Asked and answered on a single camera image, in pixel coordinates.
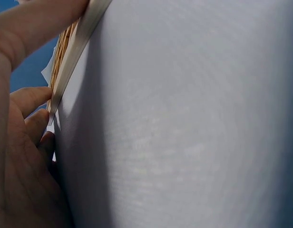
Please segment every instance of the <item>skin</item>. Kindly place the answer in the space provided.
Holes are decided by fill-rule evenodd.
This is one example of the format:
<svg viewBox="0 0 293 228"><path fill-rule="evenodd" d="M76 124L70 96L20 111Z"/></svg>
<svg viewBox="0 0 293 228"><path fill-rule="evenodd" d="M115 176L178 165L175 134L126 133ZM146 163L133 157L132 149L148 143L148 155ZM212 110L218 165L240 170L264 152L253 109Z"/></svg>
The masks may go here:
<svg viewBox="0 0 293 228"><path fill-rule="evenodd" d="M10 94L12 71L84 12L88 0L31 0L0 14L0 228L72 227L52 176L54 135L43 132L51 97L47 87Z"/></svg>

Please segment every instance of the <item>blue surface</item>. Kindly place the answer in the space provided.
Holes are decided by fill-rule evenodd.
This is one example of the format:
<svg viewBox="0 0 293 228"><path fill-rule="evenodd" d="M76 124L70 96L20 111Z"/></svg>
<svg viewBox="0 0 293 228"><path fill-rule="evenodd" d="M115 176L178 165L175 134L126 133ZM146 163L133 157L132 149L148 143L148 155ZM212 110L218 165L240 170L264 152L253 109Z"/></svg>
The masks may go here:
<svg viewBox="0 0 293 228"><path fill-rule="evenodd" d="M18 5L14 0L0 0L0 12ZM45 68L52 55L57 38L29 56L11 75L11 92L28 86L47 86L41 71Z"/></svg>

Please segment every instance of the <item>white strip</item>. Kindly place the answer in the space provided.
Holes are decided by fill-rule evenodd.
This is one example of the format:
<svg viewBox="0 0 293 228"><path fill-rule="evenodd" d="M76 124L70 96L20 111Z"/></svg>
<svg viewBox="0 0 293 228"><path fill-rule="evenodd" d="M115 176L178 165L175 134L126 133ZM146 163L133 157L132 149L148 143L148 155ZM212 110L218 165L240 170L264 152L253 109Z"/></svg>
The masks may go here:
<svg viewBox="0 0 293 228"><path fill-rule="evenodd" d="M84 16L77 24L63 57L49 107L49 125L52 124L68 81L96 25L112 0L90 0Z"/></svg>

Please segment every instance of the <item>white paper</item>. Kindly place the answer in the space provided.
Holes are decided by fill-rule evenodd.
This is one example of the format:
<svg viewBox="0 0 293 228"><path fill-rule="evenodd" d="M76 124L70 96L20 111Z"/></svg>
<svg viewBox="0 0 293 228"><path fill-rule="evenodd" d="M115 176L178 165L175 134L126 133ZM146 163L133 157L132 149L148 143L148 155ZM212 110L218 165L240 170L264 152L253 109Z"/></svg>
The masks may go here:
<svg viewBox="0 0 293 228"><path fill-rule="evenodd" d="M52 67L53 67L53 60L54 60L54 56L56 53L56 49L57 47L53 48L53 53L52 56L47 64L47 66L41 71L43 77L45 78L47 84L50 84L50 78L51 78L51 71L52 71Z"/></svg>

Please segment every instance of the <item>white fabric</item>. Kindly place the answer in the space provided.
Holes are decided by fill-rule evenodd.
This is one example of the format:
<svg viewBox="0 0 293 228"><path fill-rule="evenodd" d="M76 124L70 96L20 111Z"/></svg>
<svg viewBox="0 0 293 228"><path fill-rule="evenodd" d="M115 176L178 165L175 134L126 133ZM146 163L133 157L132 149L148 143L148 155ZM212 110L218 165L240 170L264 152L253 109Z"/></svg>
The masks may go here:
<svg viewBox="0 0 293 228"><path fill-rule="evenodd" d="M79 228L293 227L293 0L113 0L55 132Z"/></svg>

